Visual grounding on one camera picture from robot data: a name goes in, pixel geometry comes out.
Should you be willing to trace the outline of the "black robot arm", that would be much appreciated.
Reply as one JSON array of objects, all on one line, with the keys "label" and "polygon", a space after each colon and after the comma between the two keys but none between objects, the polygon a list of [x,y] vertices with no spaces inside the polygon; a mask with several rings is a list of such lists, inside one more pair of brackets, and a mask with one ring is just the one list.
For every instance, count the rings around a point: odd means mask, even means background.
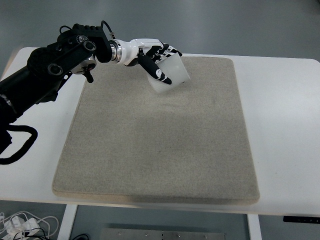
[{"label": "black robot arm", "polygon": [[65,84],[65,76],[84,75],[93,82],[90,71],[95,63],[140,65],[151,77],[172,84],[158,63],[174,54],[182,55],[176,48],[158,39],[139,38],[129,42],[116,39],[111,31],[108,39],[103,27],[74,24],[61,32],[57,41],[35,49],[25,67],[0,82],[0,125],[6,127],[15,122],[30,107],[40,102],[54,101]]}]

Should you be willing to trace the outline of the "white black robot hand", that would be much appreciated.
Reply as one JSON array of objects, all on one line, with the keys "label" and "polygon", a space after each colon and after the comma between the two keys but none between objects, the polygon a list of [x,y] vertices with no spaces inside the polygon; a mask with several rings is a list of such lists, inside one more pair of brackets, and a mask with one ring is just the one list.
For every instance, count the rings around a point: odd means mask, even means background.
[{"label": "white black robot hand", "polygon": [[[148,56],[140,54],[139,50],[144,54],[148,52]],[[156,63],[174,55],[178,54],[180,57],[183,54],[173,46],[167,43],[161,43],[158,39],[151,38],[137,38],[131,41],[119,40],[120,59],[119,63],[128,66],[134,59],[138,57],[138,63],[141,67],[155,80],[172,84],[172,80],[168,78]]]}]

